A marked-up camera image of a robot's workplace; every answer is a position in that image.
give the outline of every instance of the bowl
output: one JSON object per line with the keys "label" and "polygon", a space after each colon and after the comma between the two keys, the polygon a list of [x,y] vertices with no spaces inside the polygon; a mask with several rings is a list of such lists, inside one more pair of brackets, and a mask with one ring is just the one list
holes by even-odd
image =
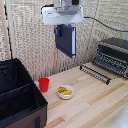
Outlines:
{"label": "bowl", "polygon": [[[60,92],[58,92],[58,88],[59,87],[65,87],[66,89],[71,90],[72,94],[71,95],[63,95],[63,94],[61,94]],[[62,99],[70,99],[74,95],[74,88],[69,86],[69,85],[60,85],[60,86],[57,87],[57,93],[58,93],[59,97],[62,98]]]}

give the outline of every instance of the beige wall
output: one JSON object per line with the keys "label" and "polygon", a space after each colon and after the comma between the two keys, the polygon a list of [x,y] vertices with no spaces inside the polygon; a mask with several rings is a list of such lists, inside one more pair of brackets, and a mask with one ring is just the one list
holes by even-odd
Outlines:
{"label": "beige wall", "polygon": [[[91,60],[96,41],[108,37],[124,38],[92,19],[73,24],[77,31],[77,56],[70,59],[55,48],[53,26],[43,26],[41,8],[52,0],[6,0],[11,46],[34,80],[71,69]],[[128,21],[127,0],[82,0],[84,16],[101,20],[111,27],[125,30]]]}

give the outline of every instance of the black bin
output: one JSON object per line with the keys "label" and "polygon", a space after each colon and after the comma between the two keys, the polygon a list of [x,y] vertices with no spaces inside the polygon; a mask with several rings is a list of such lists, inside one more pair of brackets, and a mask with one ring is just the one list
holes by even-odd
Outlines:
{"label": "black bin", "polygon": [[43,128],[47,104],[20,60],[0,62],[0,128]]}

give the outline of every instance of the red cup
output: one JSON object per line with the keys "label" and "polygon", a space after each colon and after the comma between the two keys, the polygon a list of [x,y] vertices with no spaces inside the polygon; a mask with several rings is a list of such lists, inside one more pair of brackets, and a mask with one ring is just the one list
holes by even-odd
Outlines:
{"label": "red cup", "polygon": [[38,80],[38,82],[39,82],[40,91],[47,92],[50,80],[48,78],[42,77]]}

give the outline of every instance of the wooden countertop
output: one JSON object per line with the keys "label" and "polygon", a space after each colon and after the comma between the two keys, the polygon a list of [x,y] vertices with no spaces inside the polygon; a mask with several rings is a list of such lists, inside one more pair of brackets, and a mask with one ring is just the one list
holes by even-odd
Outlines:
{"label": "wooden countertop", "polygon": [[[106,85],[76,67],[49,79],[48,92],[42,93],[48,101],[45,128],[110,128],[128,102],[128,79],[123,77],[115,75]],[[58,96],[62,84],[75,89],[70,100]]]}

